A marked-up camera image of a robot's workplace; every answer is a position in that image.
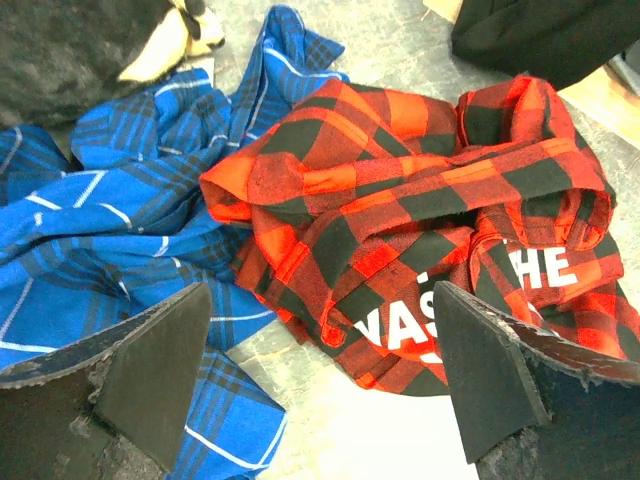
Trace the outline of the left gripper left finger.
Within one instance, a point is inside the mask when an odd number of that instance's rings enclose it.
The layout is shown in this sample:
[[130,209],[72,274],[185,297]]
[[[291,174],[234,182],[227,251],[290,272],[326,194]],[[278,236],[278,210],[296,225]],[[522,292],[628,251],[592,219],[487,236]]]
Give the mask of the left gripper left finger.
[[4,479],[160,479],[176,464],[209,328],[192,284],[1,372]]

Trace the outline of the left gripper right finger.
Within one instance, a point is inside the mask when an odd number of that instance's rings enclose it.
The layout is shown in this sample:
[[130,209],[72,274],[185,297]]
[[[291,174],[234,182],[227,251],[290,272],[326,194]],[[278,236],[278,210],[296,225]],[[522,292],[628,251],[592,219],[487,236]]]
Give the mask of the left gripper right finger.
[[636,479],[639,365],[434,288],[448,388],[481,479]]

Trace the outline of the red black plaid shirt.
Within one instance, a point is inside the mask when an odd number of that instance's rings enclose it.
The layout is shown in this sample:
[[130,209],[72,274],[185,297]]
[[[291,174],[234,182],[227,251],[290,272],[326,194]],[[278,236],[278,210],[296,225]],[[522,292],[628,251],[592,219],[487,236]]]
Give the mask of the red black plaid shirt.
[[362,388],[447,393],[439,281],[580,346],[639,357],[609,232],[615,192],[544,80],[454,104],[331,80],[200,187],[216,221],[251,231],[237,284]]

